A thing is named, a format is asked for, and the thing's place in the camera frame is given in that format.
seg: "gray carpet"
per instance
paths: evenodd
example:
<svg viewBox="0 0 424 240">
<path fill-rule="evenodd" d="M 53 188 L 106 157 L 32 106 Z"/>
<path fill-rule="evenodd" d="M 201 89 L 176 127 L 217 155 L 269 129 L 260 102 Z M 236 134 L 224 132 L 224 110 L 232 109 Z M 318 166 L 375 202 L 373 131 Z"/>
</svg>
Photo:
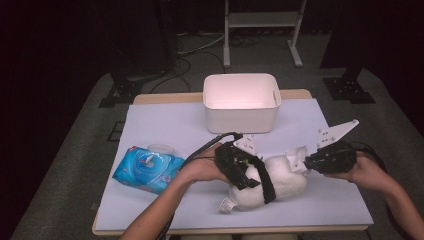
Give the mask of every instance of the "gray carpet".
<svg viewBox="0 0 424 240">
<path fill-rule="evenodd" d="M 304 88 L 315 97 L 330 126 L 358 119 L 360 125 L 346 136 L 346 140 L 362 141 L 371 145 L 385 160 L 390 174 L 410 193 L 418 209 L 424 214 L 424 141 L 392 98 L 383 83 L 372 73 L 363 70 L 359 82 L 375 99 L 376 104 L 350 104 L 333 101 L 322 78 L 338 77 L 344 69 L 319 69 L 329 35 L 300 35 L 299 54 L 304 66 L 294 66 L 286 40 L 289 36 L 250 38 L 248 47 L 231 48 L 231 68 L 227 73 L 269 73 L 281 89 Z M 200 47 L 213 38 L 181 37 L 180 49 Z M 216 54 L 222 59 L 220 45 L 201 52 Z M 218 59 L 210 54 L 186 56 L 190 69 L 182 77 L 169 80 L 154 93 L 202 91 L 203 80 L 211 74 L 223 73 Z M 188 68 L 178 61 L 177 73 Z M 145 84 L 148 93 L 160 82 Z M 114 160 L 117 142 L 107 141 L 115 122 L 125 121 L 128 104 L 113 108 L 98 108 L 112 86 L 109 74 L 99 79 L 77 120 L 44 178 L 26 214 L 17 227 L 13 239 L 116 239 L 98 237 L 91 227 L 100 204 L 103 190 Z M 382 199 L 375 192 L 361 189 L 375 224 L 369 227 L 373 239 L 401 239 L 386 216 Z M 365 232 L 303 233 L 309 239 L 369 239 Z"/>
</svg>

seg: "stuffed animal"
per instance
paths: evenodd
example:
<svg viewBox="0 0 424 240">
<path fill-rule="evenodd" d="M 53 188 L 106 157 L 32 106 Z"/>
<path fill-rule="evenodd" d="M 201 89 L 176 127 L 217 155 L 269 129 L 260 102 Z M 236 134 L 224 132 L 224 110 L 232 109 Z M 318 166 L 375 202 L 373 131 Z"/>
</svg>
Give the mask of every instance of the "stuffed animal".
<svg viewBox="0 0 424 240">
<path fill-rule="evenodd" d="M 306 147 L 301 147 L 288 150 L 285 155 L 273 156 L 264 161 L 274 187 L 275 200 L 299 195 L 306 189 L 307 169 L 303 165 L 305 156 Z M 248 166 L 245 174 L 248 178 L 261 182 L 258 170 L 253 165 Z M 219 212 L 228 214 L 234 207 L 241 211 L 248 211 L 263 205 L 265 205 L 265 198 L 262 184 L 243 190 L 231 185 L 229 196 L 222 201 Z"/>
</svg>

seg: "wet wipes pack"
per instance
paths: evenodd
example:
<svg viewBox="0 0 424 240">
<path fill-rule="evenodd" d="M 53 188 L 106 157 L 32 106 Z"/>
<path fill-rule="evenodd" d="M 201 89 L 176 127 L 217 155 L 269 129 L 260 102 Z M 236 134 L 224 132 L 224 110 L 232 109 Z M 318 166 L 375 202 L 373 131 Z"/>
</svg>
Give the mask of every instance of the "wet wipes pack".
<svg viewBox="0 0 424 240">
<path fill-rule="evenodd" d="M 113 178 L 120 183 L 160 194 L 177 176 L 184 159 L 140 147 L 131 147 L 125 153 Z"/>
</svg>

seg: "white storage bin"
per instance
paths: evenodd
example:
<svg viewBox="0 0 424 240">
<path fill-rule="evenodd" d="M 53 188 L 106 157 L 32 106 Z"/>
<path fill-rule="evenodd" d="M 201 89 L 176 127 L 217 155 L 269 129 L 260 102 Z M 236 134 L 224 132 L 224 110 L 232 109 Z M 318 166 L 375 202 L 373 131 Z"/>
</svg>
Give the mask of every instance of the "white storage bin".
<svg viewBox="0 0 424 240">
<path fill-rule="evenodd" d="M 265 133 L 274 127 L 281 96 L 272 75 L 220 74 L 205 79 L 203 103 L 212 133 Z"/>
</svg>

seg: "white 3d-printed part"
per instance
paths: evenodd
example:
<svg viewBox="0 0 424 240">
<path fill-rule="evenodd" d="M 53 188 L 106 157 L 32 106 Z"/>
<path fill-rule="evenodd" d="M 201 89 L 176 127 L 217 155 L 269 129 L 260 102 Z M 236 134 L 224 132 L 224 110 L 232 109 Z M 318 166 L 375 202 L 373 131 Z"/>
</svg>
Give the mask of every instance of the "white 3d-printed part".
<svg viewBox="0 0 424 240">
<path fill-rule="evenodd" d="M 253 143 L 253 135 L 252 134 L 243 134 L 243 138 L 234 141 L 233 145 L 252 156 L 256 156 L 255 144 Z"/>
<path fill-rule="evenodd" d="M 318 148 L 323 148 L 330 144 L 333 144 L 339 141 L 344 135 L 346 135 L 350 130 L 352 130 L 356 125 L 359 124 L 359 121 L 354 119 L 353 121 L 343 123 L 331 128 L 320 129 L 318 137 Z"/>
</svg>

